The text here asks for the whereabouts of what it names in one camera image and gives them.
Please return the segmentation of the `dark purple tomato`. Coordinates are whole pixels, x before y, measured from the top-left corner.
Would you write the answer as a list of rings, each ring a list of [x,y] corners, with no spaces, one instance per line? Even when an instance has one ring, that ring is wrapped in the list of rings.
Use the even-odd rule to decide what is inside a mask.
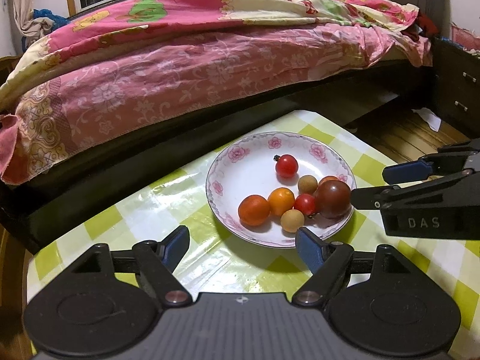
[[[326,219],[337,219],[351,209],[351,190],[341,180],[323,183],[314,193],[317,212]]]

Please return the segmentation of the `orange tangerine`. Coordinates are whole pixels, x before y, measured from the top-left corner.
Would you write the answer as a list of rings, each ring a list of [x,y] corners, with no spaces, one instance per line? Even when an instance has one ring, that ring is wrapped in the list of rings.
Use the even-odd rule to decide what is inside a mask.
[[[339,178],[337,178],[337,176],[335,175],[327,175],[319,181],[318,187],[320,187],[323,183],[326,183],[327,181],[331,181],[331,180],[339,180]]]
[[[270,215],[269,202],[260,195],[246,197],[238,207],[238,216],[242,224],[256,227],[262,225]]]

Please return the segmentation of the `tan longan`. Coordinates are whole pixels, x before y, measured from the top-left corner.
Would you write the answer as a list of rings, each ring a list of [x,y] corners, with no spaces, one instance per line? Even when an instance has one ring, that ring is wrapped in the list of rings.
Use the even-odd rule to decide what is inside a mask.
[[[314,194],[318,187],[318,181],[313,175],[303,175],[298,179],[299,194]]]
[[[286,211],[280,219],[282,230],[287,233],[296,233],[304,226],[305,217],[301,211],[290,209]]]

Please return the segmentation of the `red cherry tomato with stem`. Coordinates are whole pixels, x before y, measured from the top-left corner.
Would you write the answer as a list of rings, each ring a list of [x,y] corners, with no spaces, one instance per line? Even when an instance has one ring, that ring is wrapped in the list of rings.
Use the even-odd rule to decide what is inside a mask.
[[[315,197],[308,193],[301,193],[296,197],[294,209],[300,211],[306,217],[312,217],[317,214],[317,205]]]

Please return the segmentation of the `white paper on floor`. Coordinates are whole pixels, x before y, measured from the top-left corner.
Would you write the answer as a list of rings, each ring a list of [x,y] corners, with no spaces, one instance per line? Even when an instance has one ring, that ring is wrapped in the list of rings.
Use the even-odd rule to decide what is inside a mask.
[[[442,119],[439,118],[429,108],[422,107],[421,109],[412,109],[414,113],[419,115],[429,125],[430,129],[434,132],[438,132],[441,128]]]

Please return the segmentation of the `green checkered tablecloth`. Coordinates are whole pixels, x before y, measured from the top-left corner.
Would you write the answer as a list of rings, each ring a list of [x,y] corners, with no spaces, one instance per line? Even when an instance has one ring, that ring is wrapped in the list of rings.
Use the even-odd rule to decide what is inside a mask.
[[[294,250],[251,244],[215,219],[205,194],[206,176],[215,158],[216,151],[200,157],[49,244],[28,266],[27,295],[35,296],[95,243],[127,250],[140,241],[161,240],[180,224],[190,230],[190,248],[175,276],[192,294],[295,292],[309,271]],[[458,304],[461,326],[451,355],[455,359],[479,356],[478,242],[389,237],[376,211],[354,213],[336,239],[357,250],[394,245]]]

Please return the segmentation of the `tan longan in plate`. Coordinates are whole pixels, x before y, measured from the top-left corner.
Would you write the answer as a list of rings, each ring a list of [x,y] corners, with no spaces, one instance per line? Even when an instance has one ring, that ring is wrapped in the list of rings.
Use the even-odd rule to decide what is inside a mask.
[[[318,181],[313,175],[303,175],[298,179],[299,194],[314,194],[318,187]]]

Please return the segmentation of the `yellow-orange kumquat in plate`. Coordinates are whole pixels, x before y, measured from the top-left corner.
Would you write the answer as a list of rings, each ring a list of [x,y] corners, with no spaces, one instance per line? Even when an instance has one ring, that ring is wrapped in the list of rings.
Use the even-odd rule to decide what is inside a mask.
[[[274,189],[268,196],[268,203],[272,215],[281,217],[295,204],[295,194],[285,187]]]

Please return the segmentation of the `dark nightstand with drawers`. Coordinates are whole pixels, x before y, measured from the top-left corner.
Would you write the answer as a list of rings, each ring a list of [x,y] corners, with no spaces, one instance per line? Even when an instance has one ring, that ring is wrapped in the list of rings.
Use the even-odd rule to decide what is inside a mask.
[[[436,114],[469,138],[479,138],[479,59],[456,43],[433,42],[438,77]]]

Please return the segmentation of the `pink floral bed sheet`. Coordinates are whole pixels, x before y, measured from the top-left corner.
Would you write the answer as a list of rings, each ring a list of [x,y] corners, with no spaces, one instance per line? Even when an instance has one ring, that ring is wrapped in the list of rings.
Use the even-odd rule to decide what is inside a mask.
[[[80,67],[31,88],[1,117],[1,180],[21,185],[134,130],[394,54],[431,64],[424,37],[326,24],[195,34]]]

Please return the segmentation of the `colourful cartoon quilt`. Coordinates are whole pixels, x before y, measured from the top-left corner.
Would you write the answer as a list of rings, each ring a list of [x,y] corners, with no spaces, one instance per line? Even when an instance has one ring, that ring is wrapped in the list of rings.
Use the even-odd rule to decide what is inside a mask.
[[[126,0],[75,19],[32,44],[1,86],[1,110],[47,80],[119,54],[136,41],[244,25],[410,27],[419,7],[390,0]]]

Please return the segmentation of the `beige curtain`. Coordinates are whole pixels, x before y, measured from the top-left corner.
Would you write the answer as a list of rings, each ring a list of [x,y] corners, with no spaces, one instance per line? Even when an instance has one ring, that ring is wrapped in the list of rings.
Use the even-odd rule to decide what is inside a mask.
[[[29,48],[32,43],[43,38],[53,29],[54,22],[48,17],[33,17],[32,0],[11,0],[13,18],[20,35],[24,39],[25,46]]]

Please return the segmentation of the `dark bed frame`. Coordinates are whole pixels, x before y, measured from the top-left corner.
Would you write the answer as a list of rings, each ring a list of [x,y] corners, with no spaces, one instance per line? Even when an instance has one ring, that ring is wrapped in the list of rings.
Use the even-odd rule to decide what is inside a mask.
[[[294,110],[339,125],[387,121],[431,105],[431,67],[381,62],[276,88],[141,128],[97,145],[19,186],[1,186],[1,225],[38,252],[77,225],[196,158]]]

